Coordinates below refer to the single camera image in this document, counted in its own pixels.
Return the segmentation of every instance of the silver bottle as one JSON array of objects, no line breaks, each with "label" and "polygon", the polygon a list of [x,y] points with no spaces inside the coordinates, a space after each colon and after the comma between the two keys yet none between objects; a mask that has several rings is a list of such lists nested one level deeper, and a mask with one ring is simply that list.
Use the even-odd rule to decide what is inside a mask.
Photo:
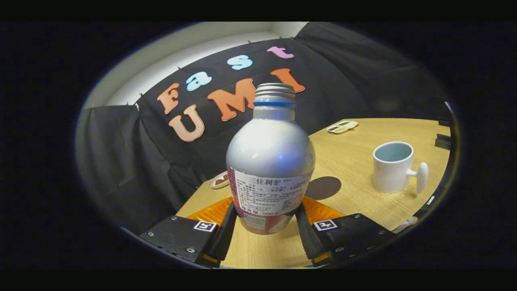
[{"label": "silver bottle", "polygon": [[253,119],[230,142],[226,166],[243,226],[273,234],[301,203],[314,170],[314,146],[294,121],[293,87],[261,84],[253,104]]}]

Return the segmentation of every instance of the table surface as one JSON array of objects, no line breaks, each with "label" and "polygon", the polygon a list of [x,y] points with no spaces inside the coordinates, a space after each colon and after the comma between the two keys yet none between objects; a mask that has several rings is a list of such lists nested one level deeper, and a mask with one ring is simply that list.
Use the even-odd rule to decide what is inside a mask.
[{"label": "table surface", "polygon": [[[345,133],[329,133],[325,127],[310,135],[316,152],[311,181],[334,177],[341,182],[341,188],[335,195],[318,201],[345,215],[363,213],[393,230],[415,214],[440,183],[449,150],[436,147],[434,142],[436,134],[450,136],[450,129],[433,120],[353,120],[359,125]],[[405,141],[413,146],[413,170],[417,170],[421,162],[429,165],[428,184],[422,193],[416,194],[414,177],[405,190],[397,193],[383,194],[373,188],[373,150],[389,141]],[[229,186],[212,189],[208,187],[209,182],[204,182],[176,215],[186,217],[232,195]],[[254,269],[296,268],[310,264],[301,244],[296,217],[282,231],[272,235],[253,234],[237,220],[228,255],[221,262],[222,267]]]}]

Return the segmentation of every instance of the bottle label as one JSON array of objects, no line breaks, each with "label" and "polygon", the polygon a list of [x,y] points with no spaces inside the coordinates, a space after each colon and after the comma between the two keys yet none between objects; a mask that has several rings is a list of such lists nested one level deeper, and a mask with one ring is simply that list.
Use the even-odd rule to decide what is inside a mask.
[{"label": "bottle label", "polygon": [[232,192],[238,207],[262,216],[282,215],[295,210],[301,203],[312,172],[292,178],[264,178],[228,167]]}]

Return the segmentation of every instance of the small dish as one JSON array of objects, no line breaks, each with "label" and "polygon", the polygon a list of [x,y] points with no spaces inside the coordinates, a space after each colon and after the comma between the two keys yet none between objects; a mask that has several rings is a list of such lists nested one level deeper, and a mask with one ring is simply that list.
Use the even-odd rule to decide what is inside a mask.
[{"label": "small dish", "polygon": [[219,189],[227,186],[230,183],[230,180],[228,178],[228,171],[224,171],[220,173],[219,175],[215,176],[215,178],[210,181],[208,184],[208,187],[212,189]]}]

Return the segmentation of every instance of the black metal plate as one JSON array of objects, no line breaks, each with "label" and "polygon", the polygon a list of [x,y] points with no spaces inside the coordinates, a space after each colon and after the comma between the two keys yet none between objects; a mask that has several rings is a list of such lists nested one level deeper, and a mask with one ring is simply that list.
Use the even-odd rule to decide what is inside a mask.
[{"label": "black metal plate", "polygon": [[370,252],[395,236],[360,213],[315,222],[312,228],[333,259],[339,261]]},{"label": "black metal plate", "polygon": [[173,255],[199,263],[218,229],[215,223],[170,216],[139,236]]}]

